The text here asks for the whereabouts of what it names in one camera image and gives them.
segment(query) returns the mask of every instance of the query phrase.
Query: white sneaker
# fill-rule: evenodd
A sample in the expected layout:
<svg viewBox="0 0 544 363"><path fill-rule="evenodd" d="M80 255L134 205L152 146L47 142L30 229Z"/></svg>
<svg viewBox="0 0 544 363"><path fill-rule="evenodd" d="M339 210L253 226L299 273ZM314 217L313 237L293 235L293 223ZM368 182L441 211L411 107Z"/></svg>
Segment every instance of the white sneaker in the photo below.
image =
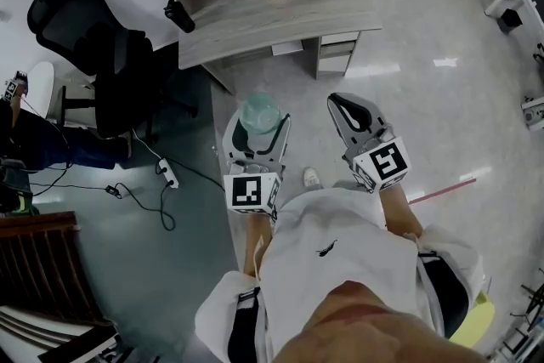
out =
<svg viewBox="0 0 544 363"><path fill-rule="evenodd" d="M321 186L320 176L317 175L317 171L314 168L308 167L304 170L303 183L305 187Z"/></svg>

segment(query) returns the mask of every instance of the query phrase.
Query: power strip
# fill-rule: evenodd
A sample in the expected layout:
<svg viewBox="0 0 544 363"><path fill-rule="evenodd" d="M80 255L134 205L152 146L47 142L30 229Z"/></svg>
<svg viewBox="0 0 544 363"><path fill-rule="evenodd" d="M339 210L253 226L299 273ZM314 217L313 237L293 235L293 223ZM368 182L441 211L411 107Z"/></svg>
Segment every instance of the power strip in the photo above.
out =
<svg viewBox="0 0 544 363"><path fill-rule="evenodd" d="M167 178L167 181L173 182L173 184L171 184L170 187L176 190L179 187L178 179L176 179L176 175L173 173L172 169L170 168L170 165L168 164L167 160L164 157L159 161L159 167L161 168L162 174L164 174L164 177Z"/></svg>

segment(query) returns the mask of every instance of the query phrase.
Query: desk drawer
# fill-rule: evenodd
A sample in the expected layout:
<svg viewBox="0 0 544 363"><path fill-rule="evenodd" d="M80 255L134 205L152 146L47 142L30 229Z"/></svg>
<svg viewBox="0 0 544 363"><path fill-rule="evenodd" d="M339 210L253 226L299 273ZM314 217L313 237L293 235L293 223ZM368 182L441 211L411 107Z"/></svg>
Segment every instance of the desk drawer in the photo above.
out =
<svg viewBox="0 0 544 363"><path fill-rule="evenodd" d="M344 41L356 41L358 37L359 37L358 32L346 32L346 33L335 33L333 35L324 35L323 37L321 37L321 45L343 43Z"/></svg>
<svg viewBox="0 0 544 363"><path fill-rule="evenodd" d="M355 41L350 41L348 43L339 43L339 44L328 44L326 46L321 46L320 57L331 57L335 54L351 54L355 47Z"/></svg>
<svg viewBox="0 0 544 363"><path fill-rule="evenodd" d="M320 60L318 71L346 71L351 55L336 56L334 58L324 58Z"/></svg>

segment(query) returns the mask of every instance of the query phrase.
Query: black bottle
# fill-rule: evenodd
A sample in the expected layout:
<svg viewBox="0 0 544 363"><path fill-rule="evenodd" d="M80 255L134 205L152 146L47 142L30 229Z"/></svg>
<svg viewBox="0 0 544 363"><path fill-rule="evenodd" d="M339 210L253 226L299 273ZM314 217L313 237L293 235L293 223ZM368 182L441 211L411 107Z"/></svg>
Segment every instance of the black bottle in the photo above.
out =
<svg viewBox="0 0 544 363"><path fill-rule="evenodd" d="M185 33L191 33L195 29L195 22L185 11L184 5L177 0L168 1L164 14Z"/></svg>

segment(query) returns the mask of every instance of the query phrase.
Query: gray floor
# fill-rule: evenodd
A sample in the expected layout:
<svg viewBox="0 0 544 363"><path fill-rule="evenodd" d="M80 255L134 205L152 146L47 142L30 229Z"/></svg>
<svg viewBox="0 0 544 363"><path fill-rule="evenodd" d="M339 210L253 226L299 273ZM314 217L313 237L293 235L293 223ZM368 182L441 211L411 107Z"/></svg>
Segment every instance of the gray floor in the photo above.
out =
<svg viewBox="0 0 544 363"><path fill-rule="evenodd" d="M186 77L173 77L167 86L182 101L188 96L173 90L187 88L194 91L189 97L198 100L198 118L189 120L175 108L163 110L156 126L161 138L154 148L220 180L207 75L194 69ZM145 206L159 207L166 180L155 174L156 159L135 143L130 162L128 170L74 166L62 183L106 187L123 182ZM158 213L141 210L130 197L117 200L97 190L54 188L36 202L42 213L76 211L88 279L103 313L126 342L163 355L161 361L215 361L193 331L199 305L224 272L235 268L223 191L179 167L173 170L180 186L165 202L177 221L173 232L162 228ZM43 171L32 181L51 182L57 174Z"/></svg>
<svg viewBox="0 0 544 363"><path fill-rule="evenodd" d="M373 0L382 31L363 36L352 78L315 81L305 54L239 66L236 102L214 89L218 133L250 92L272 94L292 116L281 198L302 189L301 173L316 167L325 185L349 178L343 143L326 96L351 92L375 101L405 141L413 169L403 183L416 198L475 177L477 182L414 206L424 224L440 223L484 256L485 287L496 318L478 349L489 351L528 303L519 285L540 284L544 241L541 194L544 133L530 133L519 105L542 94L532 58L537 39L525 26L503 35L484 8L492 0ZM456 66L437 66L441 60ZM238 260L243 222L230 217Z"/></svg>

